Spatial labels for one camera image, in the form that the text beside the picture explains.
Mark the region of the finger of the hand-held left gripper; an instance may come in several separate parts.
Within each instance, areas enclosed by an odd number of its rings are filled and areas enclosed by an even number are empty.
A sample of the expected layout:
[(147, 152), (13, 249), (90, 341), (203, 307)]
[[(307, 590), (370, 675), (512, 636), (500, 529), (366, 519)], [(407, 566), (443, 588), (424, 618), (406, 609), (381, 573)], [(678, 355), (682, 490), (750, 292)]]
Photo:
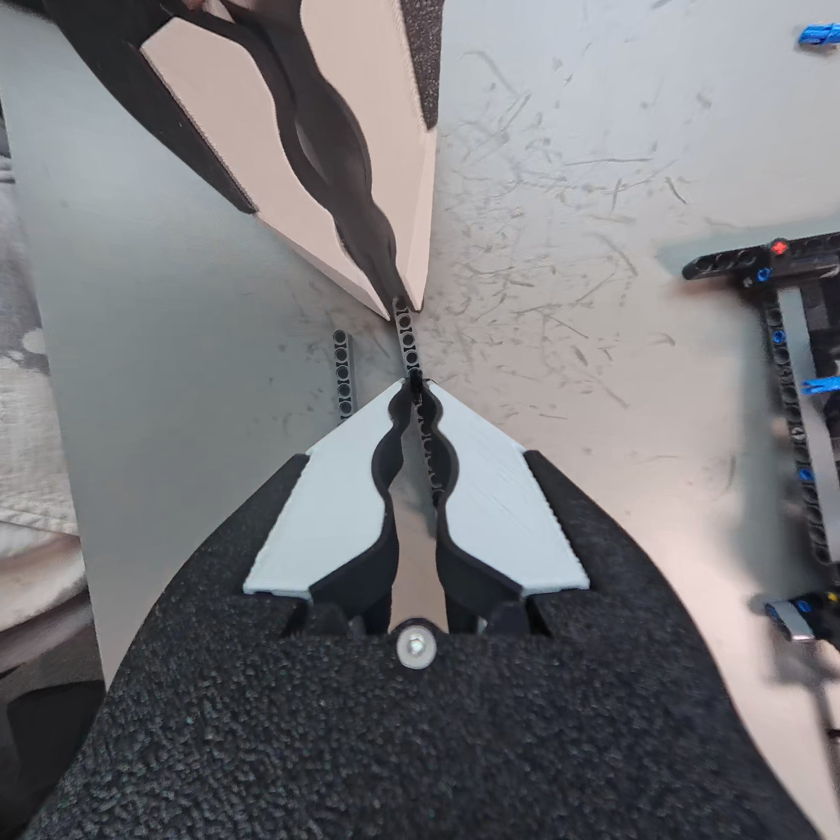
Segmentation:
[(385, 320), (371, 282), (340, 243), (333, 217), (291, 168), (275, 101), (241, 45), (173, 18), (141, 55), (255, 206), (258, 219), (299, 256)]
[(395, 242), (395, 268), (424, 306), (438, 119), (438, 4), (303, 1), (301, 26), (323, 78), (359, 125), (371, 194)]

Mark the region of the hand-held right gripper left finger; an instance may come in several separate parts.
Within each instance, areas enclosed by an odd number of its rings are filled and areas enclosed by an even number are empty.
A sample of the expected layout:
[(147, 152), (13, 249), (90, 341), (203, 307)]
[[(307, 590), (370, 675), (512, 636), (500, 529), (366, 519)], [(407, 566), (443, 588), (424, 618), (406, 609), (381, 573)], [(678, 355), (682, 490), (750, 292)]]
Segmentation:
[(368, 634), (387, 633), (400, 553), (391, 486), (407, 425), (402, 379), (310, 447), (245, 577), (245, 595), (337, 606)]

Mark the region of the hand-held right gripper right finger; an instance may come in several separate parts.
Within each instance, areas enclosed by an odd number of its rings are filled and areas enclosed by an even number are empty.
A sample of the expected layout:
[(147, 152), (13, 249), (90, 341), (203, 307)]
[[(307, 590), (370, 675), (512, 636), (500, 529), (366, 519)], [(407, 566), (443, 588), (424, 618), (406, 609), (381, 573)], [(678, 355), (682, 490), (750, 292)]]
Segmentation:
[(530, 632), (529, 601), (587, 591), (590, 577), (532, 465), (559, 471), (433, 381), (423, 382), (423, 423), (437, 492), (437, 577), (448, 631), (480, 622)]

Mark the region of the long grey beam with pins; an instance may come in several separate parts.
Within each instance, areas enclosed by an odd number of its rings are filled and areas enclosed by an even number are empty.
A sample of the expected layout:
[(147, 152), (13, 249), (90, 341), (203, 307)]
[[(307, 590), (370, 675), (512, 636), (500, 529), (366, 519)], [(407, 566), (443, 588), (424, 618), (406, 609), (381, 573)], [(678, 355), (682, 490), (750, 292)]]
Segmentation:
[(339, 423), (351, 418), (357, 407), (354, 381), (354, 346), (350, 333), (336, 329), (332, 333), (333, 362), (337, 382)]

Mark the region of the long grey perforated beam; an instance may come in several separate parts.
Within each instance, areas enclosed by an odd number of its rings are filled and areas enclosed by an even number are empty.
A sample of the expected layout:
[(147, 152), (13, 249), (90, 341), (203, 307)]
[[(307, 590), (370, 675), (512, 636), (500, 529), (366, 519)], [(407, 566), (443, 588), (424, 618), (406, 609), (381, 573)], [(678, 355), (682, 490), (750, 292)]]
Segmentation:
[[(413, 311), (411, 310), (409, 300), (405, 297), (396, 297), (392, 301), (392, 315), (395, 325), (395, 330), (398, 342), (401, 348), (402, 360), (406, 369), (406, 376), (413, 368), (420, 368), (423, 370), (421, 355), (419, 353), (416, 341), (416, 335), (413, 326)], [(423, 463), (427, 472), (427, 483), (429, 493), (434, 508), (438, 508), (438, 503), (444, 493), (444, 485), (436, 470), (436, 445), (433, 438), (434, 407), (427, 398), (425, 391), (424, 379), (424, 394), (422, 404), (415, 405), (413, 403), (414, 416), (416, 418), (415, 424), (421, 443)]]

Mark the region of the toy truck chassis assembly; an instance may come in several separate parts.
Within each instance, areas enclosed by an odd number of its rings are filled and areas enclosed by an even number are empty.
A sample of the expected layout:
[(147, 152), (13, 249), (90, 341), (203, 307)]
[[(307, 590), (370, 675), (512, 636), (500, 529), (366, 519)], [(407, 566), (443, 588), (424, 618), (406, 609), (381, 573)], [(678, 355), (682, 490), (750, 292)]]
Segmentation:
[(838, 231), (775, 237), (712, 251), (681, 270), (688, 282), (726, 285), (755, 310), (762, 385), (770, 399), (779, 503), (792, 570), (767, 578), (752, 604), (773, 628), (780, 676), (799, 676), (813, 698), (818, 731), (838, 760)]

